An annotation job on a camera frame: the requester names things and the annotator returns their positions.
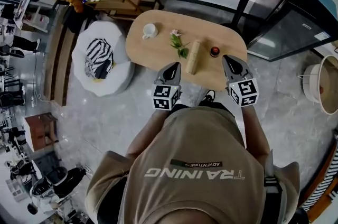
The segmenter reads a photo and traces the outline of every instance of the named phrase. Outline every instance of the striped cloth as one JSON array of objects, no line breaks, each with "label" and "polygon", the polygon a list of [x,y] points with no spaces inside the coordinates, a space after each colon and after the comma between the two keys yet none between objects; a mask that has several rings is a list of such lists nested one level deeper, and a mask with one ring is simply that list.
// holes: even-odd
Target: striped cloth
[{"label": "striped cloth", "polygon": [[333,181],[333,178],[336,176],[337,172],[338,172],[338,144],[336,145],[335,154],[333,156],[330,166],[326,171],[324,180],[317,186],[312,195],[302,205],[302,208],[305,211],[308,211],[320,199],[320,197],[324,194],[328,186]]},{"label": "striped cloth", "polygon": [[88,72],[97,79],[106,78],[113,65],[112,48],[106,39],[94,39],[87,47],[85,62],[86,74]]}]

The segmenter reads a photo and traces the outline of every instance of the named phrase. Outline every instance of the flower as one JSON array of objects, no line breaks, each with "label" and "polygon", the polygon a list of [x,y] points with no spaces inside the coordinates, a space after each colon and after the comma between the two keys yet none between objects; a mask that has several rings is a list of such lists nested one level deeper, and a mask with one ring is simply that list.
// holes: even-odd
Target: flower
[{"label": "flower", "polygon": [[177,37],[179,37],[179,36],[182,35],[182,33],[179,33],[178,30],[172,30],[171,33],[170,33],[170,35],[173,35],[173,34],[176,35]]}]

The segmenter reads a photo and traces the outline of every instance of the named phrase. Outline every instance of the marble floor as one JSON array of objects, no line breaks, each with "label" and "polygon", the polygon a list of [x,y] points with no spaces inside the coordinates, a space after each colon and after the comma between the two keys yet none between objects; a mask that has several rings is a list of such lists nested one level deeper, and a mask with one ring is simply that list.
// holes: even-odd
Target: marble floor
[{"label": "marble floor", "polygon": [[[231,20],[231,14],[222,10],[191,3],[184,4],[165,1],[165,10],[215,23]],[[119,24],[127,33],[130,24]],[[320,60],[321,58],[311,51],[272,63],[251,55],[248,60],[260,90],[260,98],[255,108],[270,147],[274,150],[275,164],[285,166],[297,161],[301,167],[301,187],[306,185],[317,169],[332,139],[332,129],[338,123],[338,114],[328,116],[321,112],[319,105],[314,105],[306,99],[301,79],[297,77],[303,74],[308,65]],[[36,78],[41,79],[44,72],[43,58],[38,59],[38,64]],[[58,119],[60,142],[56,144],[55,150],[62,158],[64,166],[72,168],[77,163],[82,163],[94,171],[105,151],[124,154],[129,143],[153,113],[151,84],[155,76],[156,72],[136,66],[134,77],[124,92],[118,96],[97,97],[84,90],[71,71],[66,106],[59,107],[38,100],[37,107],[27,107],[25,114],[38,114],[40,108],[50,108]],[[32,77],[25,69],[22,69],[21,78],[26,79],[28,86],[31,86]],[[36,90],[41,93],[41,82],[37,84]],[[195,105],[206,91],[200,86],[184,81],[181,85],[182,101],[190,106]],[[241,111],[227,93],[217,93],[216,101],[223,103],[235,115],[243,132]],[[88,184],[89,179],[85,178],[75,189],[74,199],[81,209],[84,209],[83,201]]]}]

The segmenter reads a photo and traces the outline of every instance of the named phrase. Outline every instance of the coffee cup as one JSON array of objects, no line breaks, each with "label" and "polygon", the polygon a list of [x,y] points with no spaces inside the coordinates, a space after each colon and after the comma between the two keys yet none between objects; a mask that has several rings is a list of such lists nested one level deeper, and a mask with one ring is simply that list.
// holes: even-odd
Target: coffee cup
[{"label": "coffee cup", "polygon": [[143,39],[154,38],[158,34],[158,30],[154,24],[147,24],[143,28]]}]

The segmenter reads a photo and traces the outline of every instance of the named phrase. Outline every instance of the green leaves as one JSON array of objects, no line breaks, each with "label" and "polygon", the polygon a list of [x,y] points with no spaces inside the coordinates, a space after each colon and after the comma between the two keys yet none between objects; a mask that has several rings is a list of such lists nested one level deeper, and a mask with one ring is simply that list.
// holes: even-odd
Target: green leaves
[{"label": "green leaves", "polygon": [[173,44],[171,44],[171,46],[175,49],[177,49],[177,53],[179,55],[179,58],[183,57],[183,58],[187,58],[188,53],[189,53],[189,49],[184,48],[187,44],[183,45],[181,42],[181,39],[179,37],[177,37],[175,34],[171,35],[171,41]]}]

